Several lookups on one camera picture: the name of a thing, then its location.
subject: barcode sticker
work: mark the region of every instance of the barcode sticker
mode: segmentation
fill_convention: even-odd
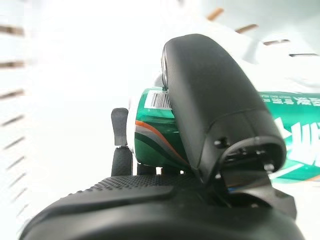
[[[167,91],[150,90],[144,103],[145,109],[167,109],[171,110],[169,94]]]

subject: barcode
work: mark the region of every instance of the barcode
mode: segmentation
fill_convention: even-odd
[[[156,109],[171,109],[169,94],[167,92],[155,92],[151,101],[151,107]]]

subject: small screw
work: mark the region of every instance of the small screw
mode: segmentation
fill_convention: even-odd
[[[275,170],[275,166],[271,163],[269,164],[265,164],[264,165],[264,170],[266,170],[267,172],[272,172],[273,170]]]
[[[223,149],[229,146],[228,140],[226,137],[221,137],[218,140],[214,141],[214,145],[218,148],[218,149]]]

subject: green can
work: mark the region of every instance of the green can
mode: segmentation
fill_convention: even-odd
[[[287,159],[274,182],[316,181],[320,176],[320,93],[260,92],[285,141]],[[147,88],[139,100],[134,154],[139,163],[188,170],[188,159],[168,92]]]

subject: black plastic housing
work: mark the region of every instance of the black plastic housing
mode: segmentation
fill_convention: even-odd
[[[266,164],[281,168],[286,146],[280,132],[250,80],[219,44],[200,34],[173,38],[164,46],[162,69],[190,166],[203,183],[243,150],[264,153]]]

